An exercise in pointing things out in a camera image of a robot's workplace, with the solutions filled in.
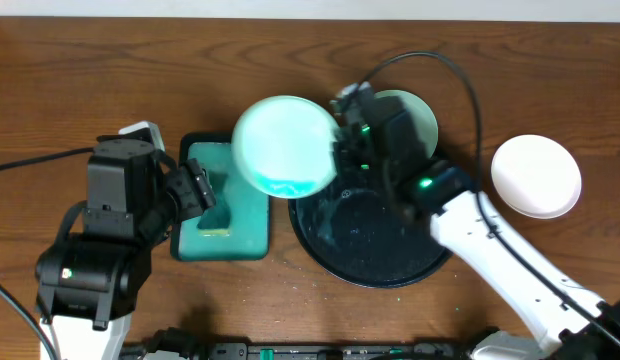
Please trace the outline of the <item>mint green plate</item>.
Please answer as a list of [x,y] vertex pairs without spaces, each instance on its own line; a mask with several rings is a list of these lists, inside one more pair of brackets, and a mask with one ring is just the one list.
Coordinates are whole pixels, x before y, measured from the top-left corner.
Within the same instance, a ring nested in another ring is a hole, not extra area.
[[236,123],[231,149],[244,179],[276,198],[318,193],[336,177],[333,143],[339,126],[305,98],[279,95],[250,106]]

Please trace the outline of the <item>dark green sponge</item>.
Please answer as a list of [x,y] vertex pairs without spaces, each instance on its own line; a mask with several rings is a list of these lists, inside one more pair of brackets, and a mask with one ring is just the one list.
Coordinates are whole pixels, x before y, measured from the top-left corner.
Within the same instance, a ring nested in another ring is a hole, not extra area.
[[231,212],[224,193],[227,175],[209,171],[208,179],[216,204],[203,213],[198,223],[198,229],[204,237],[228,236],[230,234]]

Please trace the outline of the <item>white plate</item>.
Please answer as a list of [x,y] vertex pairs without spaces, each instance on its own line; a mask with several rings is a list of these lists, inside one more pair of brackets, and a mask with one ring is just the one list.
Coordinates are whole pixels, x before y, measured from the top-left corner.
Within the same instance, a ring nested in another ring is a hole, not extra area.
[[508,206],[536,219],[566,214],[582,191],[574,157],[558,142],[540,135],[519,135],[504,142],[493,156],[490,174]]

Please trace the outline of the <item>mint plate with stain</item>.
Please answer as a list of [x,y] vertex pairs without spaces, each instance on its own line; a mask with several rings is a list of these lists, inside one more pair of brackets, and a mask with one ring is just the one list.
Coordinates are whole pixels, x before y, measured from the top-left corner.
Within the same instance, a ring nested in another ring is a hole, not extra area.
[[383,90],[375,94],[376,99],[397,96],[404,103],[416,127],[419,139],[425,146],[428,157],[432,157],[438,144],[438,122],[429,105],[417,95],[403,90]]

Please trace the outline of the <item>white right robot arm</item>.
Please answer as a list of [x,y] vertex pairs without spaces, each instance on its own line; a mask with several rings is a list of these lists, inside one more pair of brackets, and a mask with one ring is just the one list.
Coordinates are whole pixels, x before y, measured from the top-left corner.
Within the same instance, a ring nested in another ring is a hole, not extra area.
[[360,171],[409,224],[468,264],[515,311],[545,359],[620,359],[620,300],[608,304],[566,276],[438,150],[438,124],[419,97],[367,89],[332,102],[344,119],[334,158]]

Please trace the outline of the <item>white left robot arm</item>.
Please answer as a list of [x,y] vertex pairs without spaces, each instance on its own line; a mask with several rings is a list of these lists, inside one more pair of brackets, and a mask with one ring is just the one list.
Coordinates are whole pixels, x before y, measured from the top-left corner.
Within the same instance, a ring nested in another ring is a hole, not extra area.
[[167,155],[152,122],[101,136],[91,152],[87,196],[35,267],[43,359],[118,358],[153,249],[216,204],[206,171]]

